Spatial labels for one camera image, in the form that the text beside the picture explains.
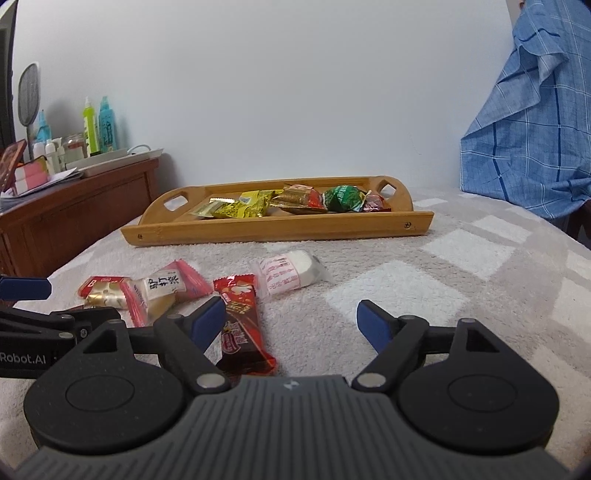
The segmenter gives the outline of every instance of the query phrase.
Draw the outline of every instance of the blue plaid cloth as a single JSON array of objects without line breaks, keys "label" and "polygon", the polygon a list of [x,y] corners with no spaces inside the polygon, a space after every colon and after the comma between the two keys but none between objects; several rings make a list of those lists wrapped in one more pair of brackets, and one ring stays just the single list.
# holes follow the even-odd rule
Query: blue plaid cloth
[{"label": "blue plaid cloth", "polygon": [[462,190],[547,219],[591,198],[591,11],[528,0],[515,49],[462,138]]}]

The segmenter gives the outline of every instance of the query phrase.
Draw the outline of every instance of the green bottle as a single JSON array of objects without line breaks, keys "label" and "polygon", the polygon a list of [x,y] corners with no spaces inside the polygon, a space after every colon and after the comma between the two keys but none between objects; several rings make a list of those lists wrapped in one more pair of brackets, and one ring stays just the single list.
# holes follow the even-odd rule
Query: green bottle
[{"label": "green bottle", "polygon": [[84,117],[84,137],[86,139],[86,151],[88,156],[100,153],[99,131],[96,126],[96,112],[90,99],[86,97],[86,104],[82,112]]}]

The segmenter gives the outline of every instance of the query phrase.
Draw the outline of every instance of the green candy wrapper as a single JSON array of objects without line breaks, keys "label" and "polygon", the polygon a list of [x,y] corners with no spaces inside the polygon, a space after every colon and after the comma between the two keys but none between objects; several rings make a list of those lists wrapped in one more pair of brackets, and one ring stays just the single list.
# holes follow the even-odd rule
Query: green candy wrapper
[{"label": "green candy wrapper", "polygon": [[326,190],[323,195],[324,206],[329,212],[360,212],[365,193],[351,185],[339,185]]}]

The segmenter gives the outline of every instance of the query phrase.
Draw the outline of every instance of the glass jar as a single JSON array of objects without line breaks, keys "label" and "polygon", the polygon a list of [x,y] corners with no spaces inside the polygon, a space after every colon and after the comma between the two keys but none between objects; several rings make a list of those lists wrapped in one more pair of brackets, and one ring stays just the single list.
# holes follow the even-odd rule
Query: glass jar
[{"label": "glass jar", "polygon": [[68,135],[62,144],[66,150],[69,162],[82,160],[83,158],[88,157],[86,153],[86,139],[84,138],[84,134]]}]

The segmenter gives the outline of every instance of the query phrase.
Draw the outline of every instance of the white wall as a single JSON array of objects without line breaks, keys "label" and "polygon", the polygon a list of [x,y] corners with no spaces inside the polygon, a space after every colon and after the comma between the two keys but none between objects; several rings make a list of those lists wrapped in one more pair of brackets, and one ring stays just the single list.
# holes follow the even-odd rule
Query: white wall
[{"label": "white wall", "polygon": [[81,130],[86,95],[109,95],[126,145],[170,154],[165,189],[443,186],[511,47],[504,0],[20,0],[14,83],[40,62],[55,135]]},{"label": "white wall", "polygon": [[521,8],[519,8],[520,0],[507,0],[507,8],[509,9],[509,17],[511,18],[511,23],[515,25],[517,19],[521,15]]}]

